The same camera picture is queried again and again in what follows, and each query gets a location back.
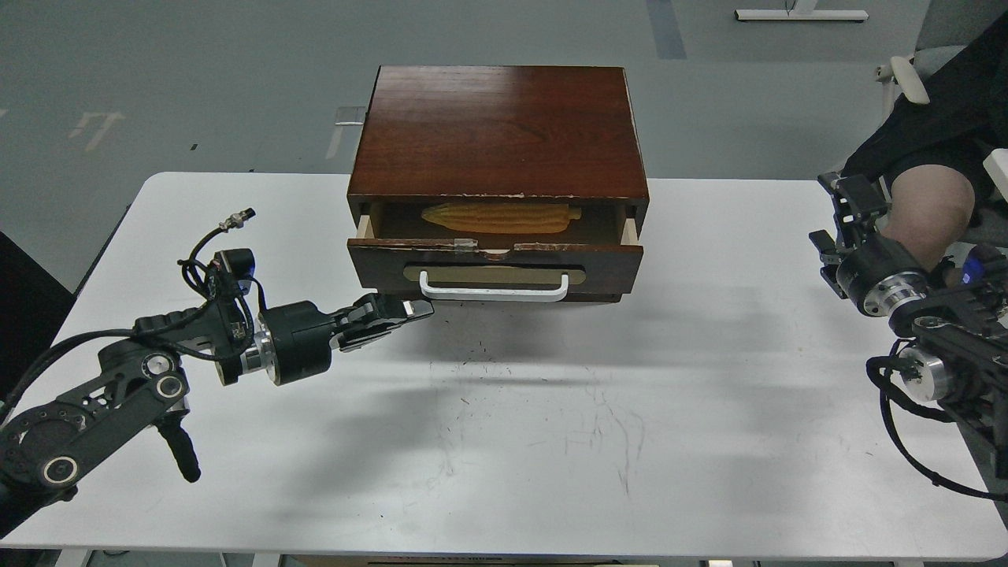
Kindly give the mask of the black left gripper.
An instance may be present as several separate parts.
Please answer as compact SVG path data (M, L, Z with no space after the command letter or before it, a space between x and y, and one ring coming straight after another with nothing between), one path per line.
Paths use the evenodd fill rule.
M271 354L267 373L275 385L287 385L330 369L332 346L351 352L389 335L408 323L435 313L428 300L371 293L350 306L326 313L311 301L274 306L259 313Z

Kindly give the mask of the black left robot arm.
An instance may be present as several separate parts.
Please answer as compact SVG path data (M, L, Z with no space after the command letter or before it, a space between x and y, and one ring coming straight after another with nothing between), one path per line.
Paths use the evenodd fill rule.
M253 315L247 301L256 284L248 248L198 254L213 238L242 228L252 209L230 215L195 244L179 267L202 304L137 319L130 328L86 332L54 344L29 366L2 402L2 534L43 507L68 502L78 483L144 428L155 428L183 478L201 476L194 445L181 422L190 409L183 358L212 362L223 384L266 371L276 385L317 376L332 353L350 352L433 314L432 303L371 293L332 313L309 301L268 308L264 291ZM76 349L110 339L98 352L100 372L53 401L15 415L30 385Z

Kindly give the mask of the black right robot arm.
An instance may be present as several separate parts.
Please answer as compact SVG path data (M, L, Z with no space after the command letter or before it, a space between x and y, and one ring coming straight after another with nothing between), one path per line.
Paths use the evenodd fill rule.
M1005 502L1005 493L948 480L910 454L892 407L967 428L1006 478L1006 255L980 244L968 254L958 286L943 287L877 221L889 205L864 176L818 175L834 207L836 236L810 233L822 279L859 313L884 318L896 334L889 353L870 358L866 373L880 392L887 434L899 453L936 487L970 498Z

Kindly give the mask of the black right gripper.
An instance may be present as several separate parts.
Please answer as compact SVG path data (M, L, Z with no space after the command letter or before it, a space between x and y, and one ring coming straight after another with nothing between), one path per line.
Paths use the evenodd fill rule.
M887 318L908 302L922 300L928 274L899 242L873 234L889 211L889 201L866 177L822 173L818 184L834 206L836 239L827 230L809 233L821 262L822 279L859 313ZM843 241L863 241L849 254Z

